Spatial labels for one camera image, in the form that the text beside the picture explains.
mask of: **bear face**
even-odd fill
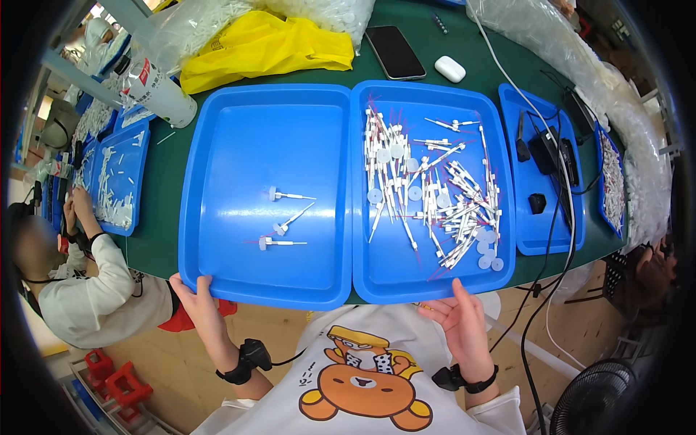
[[[319,391],[338,409],[377,418],[403,412],[416,397],[411,383],[402,377],[343,364],[329,365],[319,373]]]

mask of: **sleeve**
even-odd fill
[[[65,262],[69,268],[85,272],[87,270],[87,257],[77,246],[77,243],[68,244],[68,261]]]
[[[513,389],[490,402],[474,406],[466,413],[479,423],[490,426],[505,435],[526,435],[520,412],[520,389]]]
[[[191,435],[227,434],[227,429],[256,403],[257,401],[252,399],[226,400],[191,432]]]
[[[123,253],[107,234],[92,243],[99,274],[86,280],[87,296],[95,315],[109,315],[133,294],[135,284]]]

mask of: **plastic bottle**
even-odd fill
[[[122,76],[121,92],[176,128],[184,128],[191,123],[198,110],[196,101],[151,64],[148,58],[130,65],[128,72]]]

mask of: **electric fan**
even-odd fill
[[[606,359],[584,369],[565,389],[551,416],[551,435],[588,435],[635,386],[631,366]]]

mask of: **white cable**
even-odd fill
[[[519,95],[527,102],[527,104],[529,104],[532,107],[532,109],[534,109],[534,112],[537,113],[537,115],[539,116],[539,119],[541,119],[541,121],[544,123],[544,127],[546,128],[546,130],[550,132],[551,129],[548,128],[548,124],[546,124],[546,120],[541,115],[539,110],[537,110],[537,108],[532,104],[532,102],[522,93],[520,88],[518,88],[517,85],[512,81],[510,76],[507,75],[507,72],[503,69],[500,62],[498,62],[498,57],[496,56],[496,53],[493,51],[493,47],[491,47],[490,41],[488,41],[488,36],[486,35],[486,31],[483,29],[481,22],[479,22],[479,19],[476,16],[476,12],[473,10],[473,8],[471,8],[471,15],[474,17],[474,21],[476,21],[476,25],[478,26],[479,31],[481,31],[481,35],[483,35],[484,40],[486,40],[486,45],[488,45],[488,50],[491,52],[491,56],[493,56],[493,60],[496,62],[496,65],[498,66],[498,69],[500,70],[500,72],[502,72],[502,74],[505,76],[507,81],[512,85],[513,88],[515,88],[517,93],[519,93]],[[560,151],[560,147],[558,146],[558,142],[556,142],[556,138],[552,134],[549,136],[551,136],[551,140],[553,141],[553,144],[556,146],[556,150],[558,150],[559,161],[564,161],[563,155],[561,154],[561,151]],[[568,171],[565,167],[565,164],[561,165],[561,169],[563,170],[563,177],[565,179],[566,188],[567,188],[568,194],[570,196],[570,179],[568,178]],[[570,263],[571,254],[573,253],[573,243],[572,242],[574,242],[574,240],[575,240],[575,210],[573,207],[573,198],[570,197],[568,202],[570,203],[570,217],[571,217],[570,241],[571,241],[571,244],[569,245],[568,257],[566,258],[566,264],[563,268],[564,270],[568,267],[568,264]],[[561,280],[559,281],[559,283],[557,285],[561,285],[562,281],[563,281],[563,279],[561,278]],[[556,341],[554,341],[553,337],[551,337],[551,332],[548,330],[548,310],[549,310],[550,305],[551,305],[551,300],[553,299],[553,293],[554,292],[551,293],[551,298],[548,300],[548,305],[546,307],[546,333],[548,334],[548,337],[551,339],[551,342],[553,343],[554,346],[556,346],[561,352],[563,352],[566,356],[568,356],[568,358],[573,360],[575,362],[575,364],[579,365],[580,367],[582,367],[584,369],[585,368],[584,365],[580,364],[580,362],[578,360],[576,360],[575,358],[573,358],[573,356],[571,354],[569,354],[568,352],[563,350],[563,348],[561,348],[561,346],[556,344]]]
[[[551,342],[553,343],[554,346],[556,346],[558,348],[558,350],[563,352],[565,354],[565,356],[567,356],[568,358],[573,360],[573,362],[575,364],[577,364],[579,367],[582,367],[584,370],[586,367],[580,361],[576,360],[571,354],[566,352],[565,349],[563,349],[561,346],[559,346],[556,343],[556,341],[554,341],[553,337],[551,337],[551,331],[548,329],[548,311],[551,309],[551,302],[553,302],[553,295],[554,294],[555,294],[555,292],[551,294],[551,297],[548,299],[548,303],[546,304],[546,333],[548,334],[548,338],[551,339]]]

